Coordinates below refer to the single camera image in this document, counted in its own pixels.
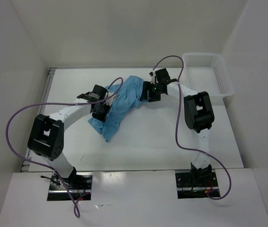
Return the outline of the light blue shorts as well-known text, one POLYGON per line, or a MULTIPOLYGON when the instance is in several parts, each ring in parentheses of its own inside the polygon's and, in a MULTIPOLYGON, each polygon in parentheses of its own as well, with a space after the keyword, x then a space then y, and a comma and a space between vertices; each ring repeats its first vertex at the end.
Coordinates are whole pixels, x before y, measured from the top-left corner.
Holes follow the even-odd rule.
POLYGON ((117 98, 112 103, 111 109, 107 114, 106 121, 102 122, 95 118, 90 118, 88 123, 91 127, 101 134, 106 142, 110 142, 118 132, 122 120, 130 113, 132 108, 140 108, 144 103, 140 101, 143 91, 144 80, 138 76, 129 76, 117 92, 117 98))

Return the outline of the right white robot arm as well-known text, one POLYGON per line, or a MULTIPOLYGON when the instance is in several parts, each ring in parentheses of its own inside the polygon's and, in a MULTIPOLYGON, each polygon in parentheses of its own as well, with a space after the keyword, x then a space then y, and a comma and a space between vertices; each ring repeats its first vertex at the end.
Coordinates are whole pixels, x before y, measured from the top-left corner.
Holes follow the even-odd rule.
POLYGON ((151 81, 143 83, 140 100, 156 102, 161 95, 179 97, 184 107, 184 120, 187 127, 197 136, 198 148, 192 155, 190 180, 192 186, 201 186, 212 174, 212 166, 207 155, 209 152, 209 134, 214 122, 214 112, 209 94, 194 91, 171 79, 166 68, 150 72, 151 81))

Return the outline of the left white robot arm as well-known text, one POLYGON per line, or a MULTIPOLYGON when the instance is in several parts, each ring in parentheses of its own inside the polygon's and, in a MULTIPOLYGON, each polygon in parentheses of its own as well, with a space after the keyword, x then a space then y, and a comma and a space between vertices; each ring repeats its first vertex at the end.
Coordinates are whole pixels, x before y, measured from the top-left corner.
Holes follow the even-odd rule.
POLYGON ((28 148, 59 173, 60 183, 66 189, 83 183, 83 180, 63 154, 64 133, 86 115, 91 114, 104 122, 115 99, 109 98, 112 94, 106 88, 95 85, 91 92, 78 95, 73 105, 50 115, 39 114, 34 120, 28 148))

